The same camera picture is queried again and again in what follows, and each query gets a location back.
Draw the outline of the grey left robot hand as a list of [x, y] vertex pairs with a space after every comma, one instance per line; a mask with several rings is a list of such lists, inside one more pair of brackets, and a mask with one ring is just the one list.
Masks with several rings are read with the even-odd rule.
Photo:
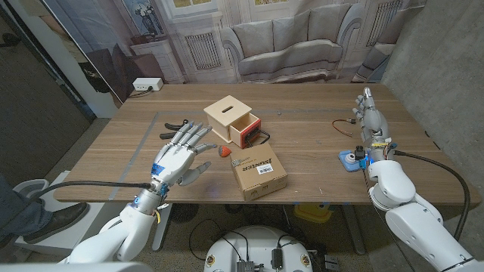
[[202, 125], [202, 122], [195, 125], [193, 121], [183, 125], [171, 141], [162, 147], [156, 155], [151, 169], [153, 183], [165, 184], [168, 187], [174, 184], [186, 186], [194, 182], [211, 166], [211, 162], [205, 162], [190, 169], [197, 154], [217, 147], [216, 144], [196, 146], [196, 143], [212, 130], [210, 125], [205, 128], [202, 128]]

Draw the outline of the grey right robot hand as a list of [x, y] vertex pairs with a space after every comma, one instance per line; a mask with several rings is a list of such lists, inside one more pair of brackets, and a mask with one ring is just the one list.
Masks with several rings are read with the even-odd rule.
[[364, 87], [364, 94], [355, 100], [357, 107], [352, 111], [361, 126], [361, 138], [366, 147], [372, 143], [384, 143], [390, 137], [388, 123], [384, 115], [376, 108], [369, 87]]

